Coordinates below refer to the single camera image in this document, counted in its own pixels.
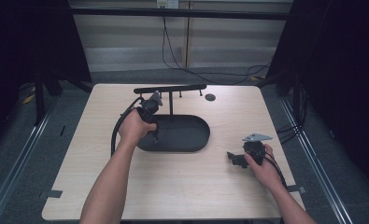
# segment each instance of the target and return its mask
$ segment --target light wood table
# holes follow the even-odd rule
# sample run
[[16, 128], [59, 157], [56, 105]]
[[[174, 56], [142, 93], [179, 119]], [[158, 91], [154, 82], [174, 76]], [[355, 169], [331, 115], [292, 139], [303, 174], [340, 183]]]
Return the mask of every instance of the light wood table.
[[[111, 133], [126, 107], [138, 96], [135, 88], [155, 85], [99, 84], [93, 88], [53, 190], [46, 220], [79, 219], [82, 206], [110, 158]], [[261, 92], [256, 87], [207, 86], [202, 91], [173, 92], [174, 113], [195, 115], [210, 127], [210, 138], [194, 153], [147, 152], [135, 149], [129, 176], [124, 220], [248, 219], [280, 217], [270, 193], [251, 169], [233, 166], [227, 151], [243, 154], [242, 137], [252, 133], [272, 136], [273, 149], [288, 185], [290, 167], [278, 141]], [[205, 95], [216, 100], [209, 102]], [[157, 114], [169, 114], [168, 96]], [[292, 193], [303, 205], [298, 192]]]

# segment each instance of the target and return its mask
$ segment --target gray carpet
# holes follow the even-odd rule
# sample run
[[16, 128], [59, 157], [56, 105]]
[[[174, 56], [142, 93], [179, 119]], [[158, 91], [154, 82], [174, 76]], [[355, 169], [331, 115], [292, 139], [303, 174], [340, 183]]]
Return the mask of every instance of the gray carpet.
[[[193, 69], [197, 72], [226, 72], [246, 74], [247, 68], [209, 68]], [[233, 84], [244, 77], [227, 75], [204, 75], [205, 78], [220, 84]], [[143, 71], [105, 72], [92, 74], [93, 84], [96, 83], [160, 83], [160, 84], [212, 84], [197, 75], [183, 73], [172, 69], [157, 69]], [[240, 85], [253, 85], [255, 81], [247, 78]], [[35, 151], [14, 189], [5, 210], [0, 217], [0, 223], [49, 223], [42, 219], [41, 211], [45, 200], [38, 196], [42, 190], [51, 189], [53, 181], [62, 164], [66, 150], [78, 125], [81, 113], [89, 98], [89, 94], [62, 82], [63, 94], [58, 98], [47, 97], [47, 105], [55, 100], [56, 106], [51, 112], [50, 121], [39, 139]], [[262, 93], [276, 129], [289, 124], [282, 105], [275, 91], [275, 86], [262, 88]], [[27, 92], [21, 92], [21, 98]], [[5, 132], [0, 139], [0, 187], [4, 177], [9, 172], [18, 157], [26, 138], [30, 135], [35, 121], [35, 102], [28, 105], [17, 103]], [[318, 153], [326, 172], [331, 178], [338, 194], [341, 196], [349, 215], [354, 223], [369, 223], [369, 183], [356, 166], [352, 164], [345, 149], [329, 134], [329, 129], [323, 124], [312, 107], [308, 108], [305, 122], [305, 132]], [[297, 185], [305, 187], [302, 194], [308, 213], [318, 223], [338, 223], [333, 209], [325, 196], [319, 181], [296, 138], [283, 145], [289, 165]], [[237, 221], [195, 221], [194, 223], [224, 223], [236, 224]], [[254, 223], [278, 223], [278, 220], [255, 220]]]

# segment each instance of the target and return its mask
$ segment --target wall outlet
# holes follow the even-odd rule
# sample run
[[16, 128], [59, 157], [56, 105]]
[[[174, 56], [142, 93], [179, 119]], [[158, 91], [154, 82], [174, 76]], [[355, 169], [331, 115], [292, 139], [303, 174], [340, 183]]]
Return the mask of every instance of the wall outlet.
[[167, 8], [178, 9], [178, 0], [167, 0]]
[[157, 8], [167, 8], [167, 0], [157, 0]]

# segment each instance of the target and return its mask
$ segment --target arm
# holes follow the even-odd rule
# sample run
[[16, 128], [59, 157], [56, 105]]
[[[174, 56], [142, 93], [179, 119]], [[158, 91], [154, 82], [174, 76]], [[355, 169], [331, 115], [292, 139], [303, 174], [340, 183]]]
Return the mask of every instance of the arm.
[[156, 125], [143, 122], [136, 110], [126, 117], [119, 129], [121, 140], [93, 184], [80, 223], [120, 223], [133, 152], [140, 138], [155, 129]]
[[[272, 148], [264, 144], [266, 152], [273, 156]], [[259, 181], [271, 192], [277, 207], [283, 217], [285, 223], [316, 223], [315, 220], [292, 198], [289, 192], [284, 188], [280, 181], [277, 171], [271, 163], [264, 160], [263, 164], [258, 165], [249, 154], [245, 153], [245, 159], [253, 169]]]

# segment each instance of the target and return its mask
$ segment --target person's right arm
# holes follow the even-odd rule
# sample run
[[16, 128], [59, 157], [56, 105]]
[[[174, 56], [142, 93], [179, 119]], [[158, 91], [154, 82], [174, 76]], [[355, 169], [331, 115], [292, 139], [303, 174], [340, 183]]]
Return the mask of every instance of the person's right arm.
[[[264, 144], [264, 146], [267, 152], [266, 156], [270, 157], [269, 155], [271, 155], [273, 157], [272, 148], [267, 144]], [[316, 223], [285, 189], [280, 181], [280, 176], [277, 174], [277, 170], [270, 162], [263, 160], [262, 165], [258, 165], [247, 153], [245, 153], [245, 159], [258, 180], [271, 192], [286, 224]]]

